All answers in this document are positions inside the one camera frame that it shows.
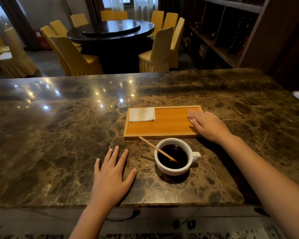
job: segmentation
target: stained white napkin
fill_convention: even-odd
[[[141,121],[152,121],[155,120],[155,108],[145,108],[145,109],[130,109],[130,122],[141,122]]]

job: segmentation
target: wooden tray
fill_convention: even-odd
[[[144,122],[129,122],[129,112],[126,116],[124,128],[124,140],[139,139],[142,136],[147,139],[162,138],[195,138],[200,134],[191,125],[187,118],[188,109],[203,112],[199,105],[196,106],[162,106],[155,107],[155,120]]]

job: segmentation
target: black coffee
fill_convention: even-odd
[[[176,159],[179,163],[176,163],[170,160],[165,155],[158,152],[157,157],[158,160],[162,163],[162,165],[170,168],[170,169],[181,169],[185,167],[188,163],[188,157],[185,150],[177,145],[169,144],[161,148],[163,152],[166,152],[169,156]]]

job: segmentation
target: shelf board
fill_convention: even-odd
[[[254,12],[258,14],[262,11],[262,6],[251,5],[242,2],[227,1],[227,0],[204,0],[204,1],[209,1],[226,7],[234,7],[237,9]]]
[[[200,37],[209,47],[211,47],[227,64],[232,68],[236,69],[240,60],[240,55],[238,54],[227,54],[227,48],[215,47],[215,40],[209,39],[208,35],[200,34],[193,26],[187,24],[188,27]]]

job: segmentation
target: patterned rug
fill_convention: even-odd
[[[0,239],[68,239],[69,235],[8,235]],[[274,227],[258,228],[228,233],[153,233],[153,234],[107,234],[99,239],[284,239]]]

